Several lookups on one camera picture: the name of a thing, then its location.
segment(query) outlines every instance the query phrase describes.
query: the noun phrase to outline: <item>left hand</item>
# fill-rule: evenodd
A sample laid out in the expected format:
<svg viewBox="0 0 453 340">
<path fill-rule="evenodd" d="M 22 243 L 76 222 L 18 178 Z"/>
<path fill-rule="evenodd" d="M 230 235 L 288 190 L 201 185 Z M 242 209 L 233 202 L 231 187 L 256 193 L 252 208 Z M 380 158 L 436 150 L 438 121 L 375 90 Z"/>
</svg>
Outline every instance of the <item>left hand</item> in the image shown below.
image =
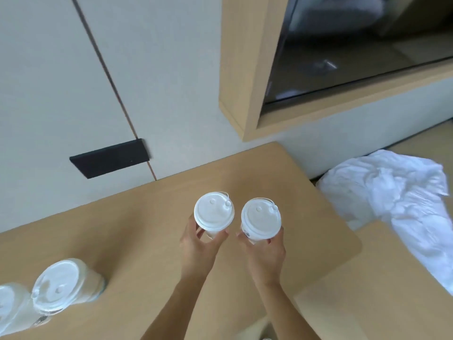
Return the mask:
<svg viewBox="0 0 453 340">
<path fill-rule="evenodd" d="M 203 233 L 204 229 L 200 228 L 192 214 L 179 242 L 183 252 L 182 278 L 206 279 L 214 266 L 220 246 L 228 238 L 228 230 L 225 229 L 219 232 L 213 240 L 206 243 L 200 240 Z"/>
</svg>

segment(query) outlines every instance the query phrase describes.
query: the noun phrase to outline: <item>white wall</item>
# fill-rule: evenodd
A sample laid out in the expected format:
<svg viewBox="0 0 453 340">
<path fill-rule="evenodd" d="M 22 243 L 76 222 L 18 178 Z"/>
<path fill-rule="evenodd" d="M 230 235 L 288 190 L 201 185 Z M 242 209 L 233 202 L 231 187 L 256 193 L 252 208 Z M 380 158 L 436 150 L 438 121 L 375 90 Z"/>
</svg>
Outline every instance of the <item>white wall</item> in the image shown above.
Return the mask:
<svg viewBox="0 0 453 340">
<path fill-rule="evenodd" d="M 453 116 L 449 79 L 242 143 L 218 109 L 221 0 L 79 1 L 158 178 L 272 140 L 314 177 Z M 133 139 L 70 0 L 0 0 L 0 27 L 0 231 L 150 182 L 69 162 Z"/>
<path fill-rule="evenodd" d="M 71 0 L 0 0 L 0 28 L 0 232 L 152 181 L 69 161 L 134 139 Z"/>
<path fill-rule="evenodd" d="M 278 140 L 309 177 L 453 116 L 453 79 L 242 143 L 218 108 L 221 0 L 80 0 L 157 178 Z"/>
</svg>

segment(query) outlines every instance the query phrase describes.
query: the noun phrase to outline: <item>wooden table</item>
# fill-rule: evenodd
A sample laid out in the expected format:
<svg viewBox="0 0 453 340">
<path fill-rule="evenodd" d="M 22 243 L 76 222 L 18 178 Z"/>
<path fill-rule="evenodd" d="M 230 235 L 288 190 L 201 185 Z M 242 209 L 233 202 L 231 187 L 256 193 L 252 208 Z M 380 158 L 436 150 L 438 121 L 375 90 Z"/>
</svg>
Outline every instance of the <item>wooden table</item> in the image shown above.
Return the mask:
<svg viewBox="0 0 453 340">
<path fill-rule="evenodd" d="M 322 340 L 450 340 L 453 297 L 380 221 L 363 251 L 296 297 Z"/>
<path fill-rule="evenodd" d="M 195 202 L 209 191 L 230 194 L 237 210 L 232 234 L 247 200 L 267 197 L 279 206 L 288 253 L 282 284 L 290 295 L 361 249 L 286 151 L 266 144 L 0 234 L 2 282 L 31 288 L 47 266 L 68 257 L 82 259 L 110 281 L 96 302 L 71 306 L 47 325 L 5 340 L 139 339 L 179 279 L 180 235 Z M 186 338 L 229 338 L 264 315 L 230 236 Z"/>
</svg>

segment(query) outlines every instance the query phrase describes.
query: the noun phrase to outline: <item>forearm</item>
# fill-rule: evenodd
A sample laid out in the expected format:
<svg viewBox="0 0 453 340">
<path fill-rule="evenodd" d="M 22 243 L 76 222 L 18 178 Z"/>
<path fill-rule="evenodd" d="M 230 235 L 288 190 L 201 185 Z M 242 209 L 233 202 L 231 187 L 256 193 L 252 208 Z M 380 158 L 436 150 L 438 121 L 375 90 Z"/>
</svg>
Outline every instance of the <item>forearm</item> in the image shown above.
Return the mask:
<svg viewBox="0 0 453 340">
<path fill-rule="evenodd" d="M 204 281 L 198 277 L 181 278 L 141 340 L 183 340 Z"/>
<path fill-rule="evenodd" d="M 319 340 L 280 284 L 257 286 L 279 340 Z"/>
</svg>

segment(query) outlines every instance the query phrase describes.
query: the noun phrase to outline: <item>plastic cup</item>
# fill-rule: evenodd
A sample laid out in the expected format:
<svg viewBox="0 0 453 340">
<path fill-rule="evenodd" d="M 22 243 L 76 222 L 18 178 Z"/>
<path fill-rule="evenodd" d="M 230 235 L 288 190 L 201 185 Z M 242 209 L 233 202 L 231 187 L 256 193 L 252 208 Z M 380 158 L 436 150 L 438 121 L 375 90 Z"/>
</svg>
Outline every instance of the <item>plastic cup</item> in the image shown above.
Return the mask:
<svg viewBox="0 0 453 340">
<path fill-rule="evenodd" d="M 227 228 L 234 218 L 234 205 L 226 192 L 210 192 L 195 204 L 193 215 L 197 224 L 213 239 Z"/>
<path fill-rule="evenodd" d="M 24 286 L 17 283 L 0 286 L 0 336 L 40 326 L 49 319 L 34 309 L 30 292 Z"/>
<path fill-rule="evenodd" d="M 72 304 L 94 301 L 105 287 L 104 277 L 82 260 L 67 259 L 49 266 L 39 276 L 32 299 L 38 312 L 53 315 Z"/>
<path fill-rule="evenodd" d="M 268 198 L 249 200 L 242 208 L 241 221 L 242 232 L 253 244 L 273 238 L 282 225 L 279 208 Z"/>
</svg>

